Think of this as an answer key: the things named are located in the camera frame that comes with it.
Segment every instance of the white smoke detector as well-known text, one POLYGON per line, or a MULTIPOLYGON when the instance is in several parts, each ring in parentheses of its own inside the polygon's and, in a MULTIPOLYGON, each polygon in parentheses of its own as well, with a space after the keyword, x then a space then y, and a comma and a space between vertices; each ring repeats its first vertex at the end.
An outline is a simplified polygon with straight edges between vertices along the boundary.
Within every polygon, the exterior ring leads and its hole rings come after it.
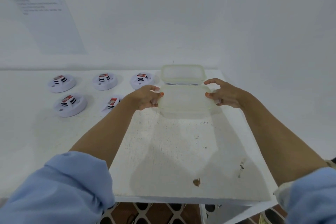
POLYGON ((59 75, 48 82, 49 90, 53 93, 67 91, 76 85, 76 79, 69 75, 59 75))
POLYGON ((87 101, 82 94, 73 93, 58 99, 53 109, 61 117, 74 116, 85 109, 87 101))
POLYGON ((106 99, 103 103, 103 106, 102 106, 101 115, 105 116, 109 112, 111 112, 123 98, 124 98, 124 96, 122 96, 122 95, 114 94, 111 97, 109 97, 108 99, 106 99))
POLYGON ((92 84, 96 90, 109 90, 118 84, 118 80, 114 74, 105 73, 95 76, 92 84))
POLYGON ((133 75, 130 82, 133 89, 139 89, 144 85, 153 84, 154 76, 151 73, 138 73, 133 75))

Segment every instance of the white table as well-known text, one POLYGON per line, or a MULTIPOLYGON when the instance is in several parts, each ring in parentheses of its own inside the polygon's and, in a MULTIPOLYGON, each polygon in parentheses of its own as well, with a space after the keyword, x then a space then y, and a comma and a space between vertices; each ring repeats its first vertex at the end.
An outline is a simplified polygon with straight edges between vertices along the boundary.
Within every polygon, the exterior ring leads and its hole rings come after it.
MULTIPOLYGON (((102 118, 109 95, 133 91, 129 79, 137 72, 0 71, 0 197, 8 197, 53 155, 68 151, 102 118), (102 72, 115 73, 118 85, 95 90, 91 80, 102 72), (65 73, 77 85, 49 92, 47 82, 65 73), (84 94, 88 106, 76 116, 58 117, 54 101, 74 92, 84 94)), ((159 71, 148 72, 158 79, 159 71)), ((206 75, 224 79, 219 70, 206 75)), ((254 205, 272 200, 276 188, 242 112, 231 107, 218 107, 217 114, 201 120, 169 120, 156 108, 137 111, 110 172, 117 201, 254 205), (198 178, 199 187, 193 184, 198 178)))

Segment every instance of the transparent plastic container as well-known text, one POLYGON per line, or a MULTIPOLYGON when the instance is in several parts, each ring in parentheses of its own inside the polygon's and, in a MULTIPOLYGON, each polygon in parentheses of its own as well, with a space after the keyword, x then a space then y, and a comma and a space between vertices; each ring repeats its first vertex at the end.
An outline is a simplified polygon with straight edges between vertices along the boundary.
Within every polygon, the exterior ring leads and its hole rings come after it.
POLYGON ((160 92, 165 95, 159 99, 158 108, 166 118, 201 119, 211 115, 215 102, 205 96, 211 92, 207 86, 164 85, 160 92))
POLYGON ((165 65, 161 68, 161 80, 167 85, 200 85, 205 78, 201 65, 165 65))

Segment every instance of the blue shirt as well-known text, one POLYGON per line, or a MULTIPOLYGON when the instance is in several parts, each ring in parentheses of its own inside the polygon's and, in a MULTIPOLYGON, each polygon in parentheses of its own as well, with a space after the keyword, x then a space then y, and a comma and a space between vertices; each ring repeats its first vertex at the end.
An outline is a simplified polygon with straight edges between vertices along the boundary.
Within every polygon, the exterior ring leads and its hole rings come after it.
MULTIPOLYGON (((285 204, 290 224, 336 224, 336 171, 321 168, 295 181, 285 204)), ((0 223, 94 224, 114 205, 106 162, 81 152, 49 160, 0 208, 0 223)))

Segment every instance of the container lid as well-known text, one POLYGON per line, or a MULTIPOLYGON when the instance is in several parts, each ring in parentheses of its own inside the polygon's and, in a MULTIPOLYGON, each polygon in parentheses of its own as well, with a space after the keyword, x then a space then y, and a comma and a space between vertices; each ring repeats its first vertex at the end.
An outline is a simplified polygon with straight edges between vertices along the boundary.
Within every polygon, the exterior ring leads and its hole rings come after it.
POLYGON ((166 83, 201 83, 205 81, 201 65, 165 65, 161 68, 161 80, 166 83))
POLYGON ((160 92, 165 95, 158 100, 158 107, 166 112, 206 112, 216 106, 212 99, 205 96, 211 90, 204 85, 164 85, 160 92))

